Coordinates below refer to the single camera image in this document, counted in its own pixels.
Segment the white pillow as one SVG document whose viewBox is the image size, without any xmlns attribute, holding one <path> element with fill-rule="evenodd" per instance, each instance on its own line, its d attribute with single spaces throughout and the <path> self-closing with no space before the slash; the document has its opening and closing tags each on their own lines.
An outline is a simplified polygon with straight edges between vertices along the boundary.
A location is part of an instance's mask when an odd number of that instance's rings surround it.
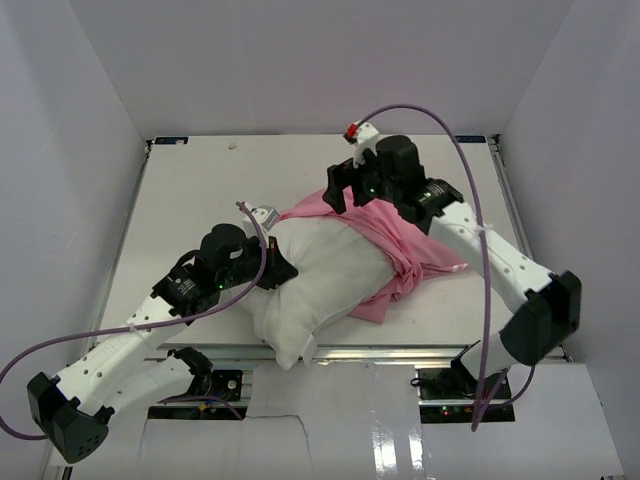
<svg viewBox="0 0 640 480">
<path fill-rule="evenodd" d="M 298 275 L 275 290 L 253 289 L 240 306 L 277 364 L 289 370 L 309 363 L 318 332 L 378 294 L 395 269 L 381 248 L 336 218 L 286 219 L 271 234 Z"/>
</svg>

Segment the pink floral pillowcase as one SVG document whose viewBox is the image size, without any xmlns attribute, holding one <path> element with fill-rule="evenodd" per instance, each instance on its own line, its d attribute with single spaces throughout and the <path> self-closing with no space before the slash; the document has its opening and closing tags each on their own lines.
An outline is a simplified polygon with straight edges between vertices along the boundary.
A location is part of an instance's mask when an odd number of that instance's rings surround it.
<svg viewBox="0 0 640 480">
<path fill-rule="evenodd" d="M 284 211 L 281 218 L 335 218 L 379 247 L 391 259 L 395 270 L 394 277 L 383 288 L 349 313 L 351 317 L 381 323 L 389 304 L 412 293 L 421 282 L 467 268 L 467 263 L 452 250 L 403 220 L 393 205 L 373 200 L 363 207 L 351 205 L 339 215 L 324 202 L 322 195 L 321 190 L 310 194 Z"/>
</svg>

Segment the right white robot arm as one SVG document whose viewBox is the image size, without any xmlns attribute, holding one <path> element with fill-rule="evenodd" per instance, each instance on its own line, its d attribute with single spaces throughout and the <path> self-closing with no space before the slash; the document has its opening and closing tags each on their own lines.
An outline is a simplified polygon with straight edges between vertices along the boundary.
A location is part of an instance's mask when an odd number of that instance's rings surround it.
<svg viewBox="0 0 640 480">
<path fill-rule="evenodd" d="M 330 166 L 327 178 L 323 199 L 335 213 L 345 213 L 349 204 L 390 203 L 403 220 L 461 257 L 483 277 L 485 293 L 497 293 L 511 311 L 499 332 L 485 331 L 452 361 L 451 384 L 459 396 L 477 397 L 489 376 L 516 364 L 535 366 L 577 331 L 579 278 L 537 264 L 486 226 L 457 189 L 426 176 L 408 137 L 393 135 L 358 148 L 353 158 Z"/>
</svg>

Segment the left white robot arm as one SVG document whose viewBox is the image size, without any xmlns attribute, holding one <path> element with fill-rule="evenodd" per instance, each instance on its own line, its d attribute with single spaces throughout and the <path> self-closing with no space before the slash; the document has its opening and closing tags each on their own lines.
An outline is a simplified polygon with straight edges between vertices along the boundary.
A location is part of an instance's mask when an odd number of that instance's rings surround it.
<svg viewBox="0 0 640 480">
<path fill-rule="evenodd" d="M 181 333 L 194 316 L 215 308 L 222 292 L 237 286 L 272 290 L 295 278 L 273 236 L 247 236 L 219 224 L 197 250 L 184 254 L 151 289 L 124 330 L 106 336 L 75 363 L 52 377 L 39 373 L 27 392 L 32 418 L 69 464 L 92 455 L 109 427 L 137 407 L 170 398 L 199 399 L 212 393 L 213 366 L 192 347 L 139 367 Z"/>
</svg>

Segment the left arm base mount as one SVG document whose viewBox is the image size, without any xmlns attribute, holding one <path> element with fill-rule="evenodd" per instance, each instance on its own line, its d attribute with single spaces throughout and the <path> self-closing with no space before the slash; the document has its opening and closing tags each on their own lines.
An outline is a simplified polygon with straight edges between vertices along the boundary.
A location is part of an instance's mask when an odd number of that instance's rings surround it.
<svg viewBox="0 0 640 480">
<path fill-rule="evenodd" d="M 193 347 L 171 349 L 167 358 L 182 361 L 188 367 L 192 380 L 184 393 L 160 400 L 160 404 L 197 403 L 199 414 L 217 415 L 222 411 L 233 420 L 244 419 L 234 406 L 242 395 L 241 370 L 216 369 L 203 353 Z"/>
</svg>

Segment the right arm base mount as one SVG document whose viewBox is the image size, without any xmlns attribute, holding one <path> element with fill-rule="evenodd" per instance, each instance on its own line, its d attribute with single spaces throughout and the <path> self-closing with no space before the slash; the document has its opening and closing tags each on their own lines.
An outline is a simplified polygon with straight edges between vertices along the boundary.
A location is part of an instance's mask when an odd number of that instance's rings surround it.
<svg viewBox="0 0 640 480">
<path fill-rule="evenodd" d="M 484 380 L 481 395 L 477 395 L 478 381 L 469 376 L 462 364 L 467 351 L 477 344 L 479 341 L 466 346 L 446 367 L 417 370 L 410 385 L 417 390 L 419 399 L 427 403 L 421 407 L 422 420 L 472 423 L 475 414 L 484 407 L 485 420 L 497 421 L 502 417 L 514 420 L 506 370 L 489 375 Z"/>
</svg>

